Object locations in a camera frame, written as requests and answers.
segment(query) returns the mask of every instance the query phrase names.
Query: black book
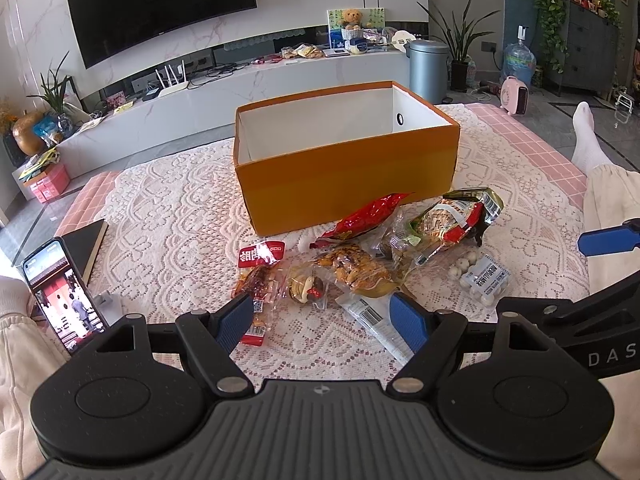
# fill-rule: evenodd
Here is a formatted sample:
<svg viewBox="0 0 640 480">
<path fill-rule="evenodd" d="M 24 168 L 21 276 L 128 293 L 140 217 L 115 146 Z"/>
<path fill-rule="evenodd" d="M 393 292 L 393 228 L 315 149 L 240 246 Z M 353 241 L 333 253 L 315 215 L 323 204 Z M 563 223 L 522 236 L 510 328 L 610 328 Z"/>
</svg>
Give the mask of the black book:
<svg viewBox="0 0 640 480">
<path fill-rule="evenodd" d="M 89 277 L 94 269 L 95 259 L 104 234 L 107 232 L 107 226 L 107 222 L 98 220 L 62 236 L 69 255 L 76 264 L 85 284 L 89 283 Z"/>
</svg>

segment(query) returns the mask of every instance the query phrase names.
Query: open cardboard box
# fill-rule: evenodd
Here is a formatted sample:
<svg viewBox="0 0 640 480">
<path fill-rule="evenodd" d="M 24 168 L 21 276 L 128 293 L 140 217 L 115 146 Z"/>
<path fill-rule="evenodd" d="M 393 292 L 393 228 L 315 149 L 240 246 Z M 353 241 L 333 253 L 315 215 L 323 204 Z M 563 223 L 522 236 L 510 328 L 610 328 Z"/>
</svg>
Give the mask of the open cardboard box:
<svg viewBox="0 0 640 480">
<path fill-rule="evenodd" d="M 391 81 L 303 92 L 236 111 L 234 164 L 260 236 L 339 220 L 390 193 L 450 189 L 460 125 Z"/>
</svg>

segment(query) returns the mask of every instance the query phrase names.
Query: pink heater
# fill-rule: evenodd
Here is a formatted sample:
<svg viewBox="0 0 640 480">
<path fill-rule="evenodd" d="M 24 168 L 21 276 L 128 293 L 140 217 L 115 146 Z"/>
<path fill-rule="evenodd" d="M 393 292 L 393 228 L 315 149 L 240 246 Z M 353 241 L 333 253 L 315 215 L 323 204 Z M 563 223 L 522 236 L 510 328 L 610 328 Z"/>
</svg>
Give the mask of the pink heater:
<svg viewBox="0 0 640 480">
<path fill-rule="evenodd" d="M 510 75 L 502 83 L 500 90 L 500 108 L 507 110 L 509 115 L 524 115 L 527 111 L 529 89 L 522 81 Z"/>
</svg>

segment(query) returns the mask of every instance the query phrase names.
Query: pink box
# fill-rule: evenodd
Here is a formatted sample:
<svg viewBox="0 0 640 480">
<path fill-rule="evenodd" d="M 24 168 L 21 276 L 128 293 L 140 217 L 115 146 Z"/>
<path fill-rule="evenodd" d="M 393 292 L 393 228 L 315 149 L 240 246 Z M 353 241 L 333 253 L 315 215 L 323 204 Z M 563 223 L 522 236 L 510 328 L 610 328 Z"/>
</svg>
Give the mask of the pink box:
<svg viewBox="0 0 640 480">
<path fill-rule="evenodd" d="M 46 176 L 31 184 L 30 189 L 40 203 L 44 204 L 60 196 L 68 185 L 69 176 L 66 174 L 65 165 L 58 163 Z"/>
</svg>

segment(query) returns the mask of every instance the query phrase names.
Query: gray chest of drawers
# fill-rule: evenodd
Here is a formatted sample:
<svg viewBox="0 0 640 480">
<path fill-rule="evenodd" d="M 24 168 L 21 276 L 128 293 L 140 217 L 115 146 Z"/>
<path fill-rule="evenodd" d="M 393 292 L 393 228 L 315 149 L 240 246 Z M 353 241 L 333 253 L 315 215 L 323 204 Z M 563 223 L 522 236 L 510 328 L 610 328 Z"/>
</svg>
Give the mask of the gray chest of drawers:
<svg viewBox="0 0 640 480">
<path fill-rule="evenodd" d="M 618 29 L 574 3 L 567 3 L 568 15 L 560 36 L 567 52 L 556 53 L 564 72 L 548 70 L 546 77 L 559 86 L 608 92 L 613 82 L 618 49 Z"/>
</svg>

